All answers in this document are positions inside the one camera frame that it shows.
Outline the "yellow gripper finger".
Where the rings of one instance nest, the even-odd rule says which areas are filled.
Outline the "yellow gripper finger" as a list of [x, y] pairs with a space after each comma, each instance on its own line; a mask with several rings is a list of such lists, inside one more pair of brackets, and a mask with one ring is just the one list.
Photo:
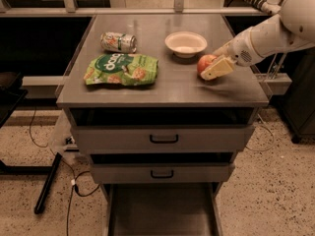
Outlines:
[[234, 70], [234, 62], [225, 56], [217, 57], [200, 75], [205, 81], [225, 76]]
[[222, 47], [218, 48], [217, 50], [215, 50], [215, 51], [213, 52], [213, 54], [214, 54], [215, 56], [217, 56], [217, 57], [222, 56], [222, 55], [228, 56], [228, 48], [222, 46]]

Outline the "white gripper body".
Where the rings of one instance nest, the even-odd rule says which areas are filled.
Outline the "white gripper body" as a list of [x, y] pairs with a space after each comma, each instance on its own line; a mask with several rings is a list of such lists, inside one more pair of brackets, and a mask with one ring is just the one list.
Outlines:
[[238, 66], [243, 67], [257, 64], [263, 60], [252, 44], [251, 28], [242, 31], [229, 42], [227, 53]]

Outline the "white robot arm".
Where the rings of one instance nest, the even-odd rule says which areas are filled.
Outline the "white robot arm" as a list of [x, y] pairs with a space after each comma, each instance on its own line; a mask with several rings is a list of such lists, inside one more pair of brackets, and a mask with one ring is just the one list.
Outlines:
[[288, 53], [315, 44], [315, 0], [245, 0], [270, 16], [250, 27], [197, 65], [198, 75], [210, 81], [231, 73], [235, 65], [247, 67], [277, 53]]

